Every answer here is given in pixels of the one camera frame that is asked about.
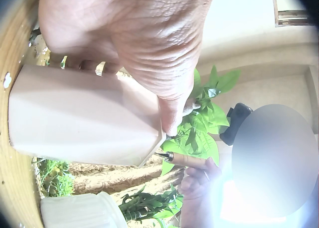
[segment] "fingernail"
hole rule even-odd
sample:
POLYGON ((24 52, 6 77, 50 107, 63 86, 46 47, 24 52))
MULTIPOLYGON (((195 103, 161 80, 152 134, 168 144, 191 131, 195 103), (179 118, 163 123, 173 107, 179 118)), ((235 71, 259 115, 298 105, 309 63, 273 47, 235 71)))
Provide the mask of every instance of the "fingernail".
POLYGON ((177 127, 170 128, 170 129, 166 132, 166 134, 167 134, 168 136, 171 136, 171 137, 176 136, 176 135, 177 135, 177 127))

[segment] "potted plant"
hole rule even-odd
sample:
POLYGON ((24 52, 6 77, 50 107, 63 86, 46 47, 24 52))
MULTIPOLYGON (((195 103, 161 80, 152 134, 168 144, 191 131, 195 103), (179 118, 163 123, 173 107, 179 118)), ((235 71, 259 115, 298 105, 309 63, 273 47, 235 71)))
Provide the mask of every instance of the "potted plant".
MULTIPOLYGON (((200 108, 183 117, 182 123, 177 128, 177 135, 161 145, 163 151, 204 159, 212 157, 218 166, 217 144, 209 134, 223 133, 229 127, 230 118, 226 117, 218 105, 212 103, 212 98, 231 90, 239 76, 240 70, 233 70, 219 77, 216 66, 213 66, 208 83, 202 85, 199 72, 195 69, 194 88, 189 99, 200 104, 200 108)), ((162 175, 168 173, 173 167, 174 164, 163 160, 162 175)))
POLYGON ((126 228, 130 220, 155 219, 162 228, 163 219, 175 216, 182 207, 183 196, 171 185, 164 194, 126 194, 117 205, 106 192, 64 197, 46 197, 41 200, 41 214, 46 228, 105 227, 126 228))

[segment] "black camera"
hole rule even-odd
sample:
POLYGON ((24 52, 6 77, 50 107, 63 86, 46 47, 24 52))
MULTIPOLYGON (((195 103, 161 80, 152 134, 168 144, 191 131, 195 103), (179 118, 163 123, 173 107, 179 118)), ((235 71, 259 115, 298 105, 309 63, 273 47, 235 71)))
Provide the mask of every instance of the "black camera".
POLYGON ((238 103, 235 108, 230 108, 227 113, 227 117, 230 118, 230 126, 220 134, 220 139, 228 146, 232 146, 239 127, 252 112, 253 110, 243 103, 238 103))

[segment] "finger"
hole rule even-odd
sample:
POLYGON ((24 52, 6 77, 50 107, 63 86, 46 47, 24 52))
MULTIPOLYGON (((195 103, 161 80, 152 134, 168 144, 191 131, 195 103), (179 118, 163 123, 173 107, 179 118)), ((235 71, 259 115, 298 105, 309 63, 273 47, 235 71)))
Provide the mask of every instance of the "finger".
POLYGON ((215 164, 214 160, 209 157, 206 162, 206 167, 207 167, 207 174, 208 174, 208 177, 210 179, 214 179, 214 178, 217 178, 219 176, 221 176, 221 170, 220 168, 215 164))
POLYGON ((186 195, 191 193, 192 191, 199 189, 199 187, 200 184, 196 179, 190 176, 186 176, 180 183, 179 192, 186 195))
POLYGON ((177 127, 182 122, 185 102, 185 98, 167 100, 159 97, 162 128, 168 136, 177 135, 177 127))
POLYGON ((83 59, 77 56, 68 55, 65 61, 65 68, 79 69, 82 61, 83 59))
POLYGON ((81 70, 90 70, 90 71, 94 71, 96 70, 96 67, 100 64, 101 62, 96 62, 93 60, 84 60, 81 62, 80 64, 80 69, 81 70))
POLYGON ((188 98, 183 109, 183 116, 190 114, 193 110, 199 109, 200 107, 201 105, 196 104, 194 98, 188 98))
POLYGON ((200 185, 205 185, 210 180, 206 177, 204 170, 195 169, 195 168, 187 168, 186 173, 196 179, 200 185))
POLYGON ((122 69, 122 65, 111 63, 111 62, 105 62, 103 67, 103 73, 110 73, 110 74, 116 74, 120 69, 122 69))

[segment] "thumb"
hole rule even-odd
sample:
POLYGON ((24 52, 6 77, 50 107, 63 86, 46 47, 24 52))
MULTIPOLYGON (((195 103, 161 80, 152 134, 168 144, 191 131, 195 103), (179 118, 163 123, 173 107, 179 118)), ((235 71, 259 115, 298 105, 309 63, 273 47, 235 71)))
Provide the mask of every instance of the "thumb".
POLYGON ((181 97, 174 100, 159 97, 159 106, 163 130, 168 136, 177 135, 177 127, 182 122, 183 108, 187 97, 181 97))

